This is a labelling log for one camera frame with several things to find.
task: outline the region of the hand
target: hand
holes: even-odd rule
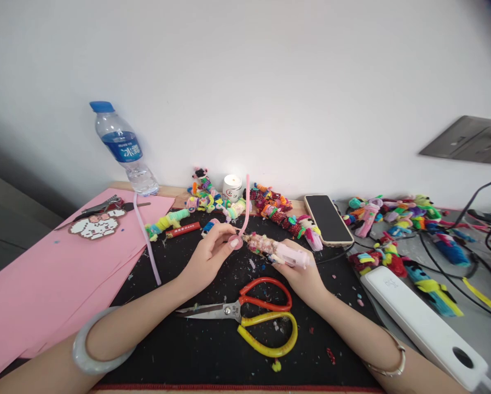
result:
[[[214,280],[223,262],[238,243],[237,239],[227,242],[234,234],[236,229],[230,224],[215,224],[207,236],[198,243],[187,266],[178,276],[193,295],[198,294]]]
[[[314,305],[317,302],[321,302],[324,296],[329,294],[329,291],[327,291],[322,282],[313,254],[306,248],[289,239],[286,239],[281,243],[292,249],[301,250],[309,254],[310,264],[306,269],[298,266],[292,268],[286,264],[273,264],[273,267],[285,276],[294,292],[297,293],[307,305],[315,309]]]

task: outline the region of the white candle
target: white candle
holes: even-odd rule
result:
[[[223,179],[223,198],[230,202],[237,202],[241,197],[241,178],[230,174]]]

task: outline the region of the red scissor handle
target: red scissor handle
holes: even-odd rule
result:
[[[250,289],[252,289],[254,286],[256,286],[259,283],[272,283],[280,287],[284,291],[285,295],[287,296],[287,304],[286,305],[270,304],[268,302],[259,300],[257,298],[248,297],[245,295]],[[253,280],[242,290],[240,290],[240,295],[241,297],[238,298],[240,305],[243,305],[245,303],[250,303],[276,312],[289,312],[291,310],[291,307],[293,306],[293,299],[291,298],[291,294],[289,293],[289,290],[287,290],[287,287],[285,287],[280,281],[268,276],[260,277],[258,279]]]

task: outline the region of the smartphone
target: smartphone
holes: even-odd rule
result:
[[[333,201],[325,194],[304,197],[309,215],[320,229],[320,240],[326,246],[351,246],[355,241]]]

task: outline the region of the blue bottle cap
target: blue bottle cap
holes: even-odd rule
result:
[[[115,112],[114,107],[108,101],[90,101],[94,112]]]

